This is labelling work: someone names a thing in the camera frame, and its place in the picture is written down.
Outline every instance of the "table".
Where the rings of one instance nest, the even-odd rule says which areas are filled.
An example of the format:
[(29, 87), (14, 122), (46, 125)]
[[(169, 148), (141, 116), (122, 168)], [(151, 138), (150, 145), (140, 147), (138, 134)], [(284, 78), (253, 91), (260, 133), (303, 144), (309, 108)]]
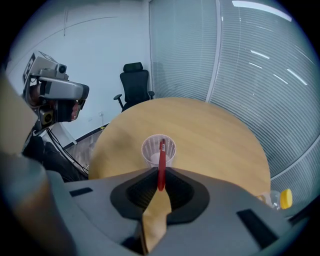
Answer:
[[(270, 190), (266, 155), (243, 122), (211, 103), (173, 97), (145, 101), (113, 119), (95, 145), (89, 178), (145, 168), (141, 146), (154, 134), (174, 140), (174, 168), (237, 184), (255, 196)], [(143, 214), (149, 250), (165, 233), (170, 211), (167, 193), (157, 191)]]

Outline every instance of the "black office chair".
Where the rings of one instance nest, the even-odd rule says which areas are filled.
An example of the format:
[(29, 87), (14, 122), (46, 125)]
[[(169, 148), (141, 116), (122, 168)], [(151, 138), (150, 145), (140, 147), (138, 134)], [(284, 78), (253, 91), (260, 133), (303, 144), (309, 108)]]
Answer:
[(118, 100), (122, 108), (122, 111), (137, 105), (141, 102), (152, 100), (155, 93), (151, 90), (148, 91), (149, 72), (144, 70), (141, 62), (125, 64), (123, 67), (123, 73), (120, 74), (120, 79), (124, 88), (124, 100), (125, 105), (122, 104), (120, 97), (122, 94), (118, 94), (113, 99)]

